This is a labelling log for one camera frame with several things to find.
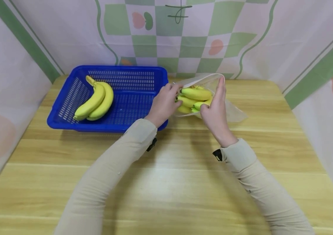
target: wrist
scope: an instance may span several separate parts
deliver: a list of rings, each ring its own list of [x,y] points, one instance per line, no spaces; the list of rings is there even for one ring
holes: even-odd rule
[[[238,142],[238,138],[229,129],[213,134],[222,148],[227,148]]]
[[[156,126],[156,128],[159,128],[164,122],[160,122],[158,118],[154,118],[153,116],[147,115],[144,117],[144,119],[148,120],[152,124]]]

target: person's left hand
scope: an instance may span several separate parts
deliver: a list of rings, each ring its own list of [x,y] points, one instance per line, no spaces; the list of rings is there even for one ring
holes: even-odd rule
[[[182,101],[176,101],[179,88],[178,84],[166,84],[161,87],[159,94],[153,99],[148,115],[144,118],[159,128],[182,105]]]

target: wooden table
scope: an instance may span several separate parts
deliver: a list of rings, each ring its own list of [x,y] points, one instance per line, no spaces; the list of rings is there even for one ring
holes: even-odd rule
[[[75,185],[119,134],[50,129],[58,79],[0,175],[0,235],[52,234]],[[319,235],[333,235],[333,184],[278,87],[227,81],[227,98],[249,118],[230,124],[285,186]],[[104,234],[270,234],[255,204],[212,152],[196,117],[172,118],[107,202]]]

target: hand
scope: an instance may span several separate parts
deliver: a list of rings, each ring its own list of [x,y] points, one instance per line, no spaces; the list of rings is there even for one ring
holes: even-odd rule
[[[182,86],[169,83],[161,87],[159,94],[153,99],[150,112],[144,119],[159,128],[182,105],[182,101],[175,102],[180,88]]]
[[[204,123],[223,148],[238,142],[238,139],[228,127],[225,94],[225,79],[221,77],[210,106],[202,104],[200,107],[200,114]]]

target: blue plastic basket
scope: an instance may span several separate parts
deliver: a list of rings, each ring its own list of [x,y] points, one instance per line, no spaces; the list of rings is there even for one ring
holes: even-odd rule
[[[90,75],[113,88],[114,100],[109,111],[97,121],[76,121],[74,113],[93,94],[86,81]],[[144,118],[153,98],[168,83],[162,67],[82,65],[72,70],[48,116],[48,126],[83,132],[124,133],[137,119]],[[167,121],[159,130],[166,127]]]

